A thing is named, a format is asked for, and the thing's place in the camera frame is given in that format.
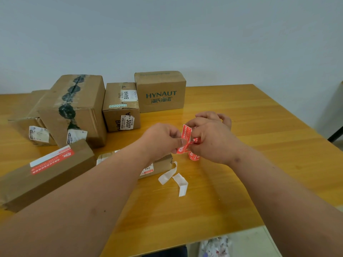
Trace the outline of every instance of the torn paper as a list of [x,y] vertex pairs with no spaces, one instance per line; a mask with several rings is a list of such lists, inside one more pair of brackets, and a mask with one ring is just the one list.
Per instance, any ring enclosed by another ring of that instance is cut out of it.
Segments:
[[171,170],[167,171],[166,173],[164,173],[163,175],[161,175],[158,178],[158,181],[164,185],[168,180],[170,180],[170,178],[176,173],[177,170],[177,161],[174,161],[175,163],[175,168],[172,168]]
[[180,191],[179,191],[179,197],[182,197],[186,194],[187,187],[188,187],[188,182],[185,180],[184,177],[181,176],[180,173],[177,173],[173,179],[175,182],[179,185]]

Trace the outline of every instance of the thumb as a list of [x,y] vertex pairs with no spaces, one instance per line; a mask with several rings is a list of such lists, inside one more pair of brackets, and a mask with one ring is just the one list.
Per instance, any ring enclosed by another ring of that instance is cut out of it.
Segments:
[[179,148],[179,147],[185,146],[187,142],[188,141],[186,139],[173,138],[173,148]]
[[193,152],[194,154],[198,155],[198,156],[202,156],[201,155],[201,149],[202,149],[202,144],[190,144],[188,145],[188,149],[191,150],[191,152]]

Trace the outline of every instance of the small cardboard box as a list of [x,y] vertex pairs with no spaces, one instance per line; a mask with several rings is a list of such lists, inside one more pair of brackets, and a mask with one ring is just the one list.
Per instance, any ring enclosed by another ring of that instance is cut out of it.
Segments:
[[96,165],[84,139],[0,177],[0,207],[18,212]]
[[[117,152],[117,150],[113,151],[113,152],[109,152],[109,153],[99,155],[99,157],[96,161],[96,164],[98,165],[100,162],[102,162],[105,159],[107,159],[108,157],[112,156],[112,154],[115,152]],[[171,170],[172,165],[173,165],[172,162],[173,162],[173,156],[171,154],[164,156],[163,158],[156,160],[149,167],[143,169],[139,178],[148,177],[151,175],[155,175],[155,174],[158,174],[161,172]]]
[[140,128],[136,83],[107,83],[103,114],[109,132]]
[[86,139],[91,148],[104,146],[102,76],[63,75],[39,101],[37,111],[59,147]]
[[47,91],[32,91],[8,119],[8,123],[24,138],[38,146],[56,145],[36,111],[38,102]]
[[183,108],[186,80],[178,71],[135,73],[141,113]]

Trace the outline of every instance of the hynaut logo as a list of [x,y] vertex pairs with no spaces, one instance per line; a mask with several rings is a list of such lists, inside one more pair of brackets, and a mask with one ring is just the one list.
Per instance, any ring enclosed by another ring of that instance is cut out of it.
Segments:
[[150,94],[146,94],[146,98],[153,98],[153,97],[162,97],[162,96],[169,96],[169,95],[176,95],[177,91],[161,91],[160,93],[150,93]]

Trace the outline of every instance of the flat package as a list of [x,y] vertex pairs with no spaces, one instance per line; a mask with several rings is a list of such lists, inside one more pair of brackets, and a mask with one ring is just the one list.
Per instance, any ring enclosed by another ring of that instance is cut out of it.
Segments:
[[135,73],[141,113],[183,108],[186,80],[179,71]]
[[63,75],[39,101],[37,111],[59,147],[86,139],[91,148],[106,143],[102,76]]
[[[117,152],[117,150],[99,155],[96,161],[96,164],[101,163],[108,157],[112,156],[112,154],[115,152]],[[147,168],[143,169],[139,178],[148,177],[148,176],[155,175],[164,171],[169,171],[172,169],[172,162],[173,162],[173,156],[171,154],[164,156],[163,158],[156,160]]]
[[140,128],[136,83],[107,83],[103,114],[109,132]]
[[56,145],[36,110],[47,91],[32,91],[8,119],[8,123],[24,138],[38,146]]
[[0,207],[18,212],[96,165],[84,139],[0,177]]

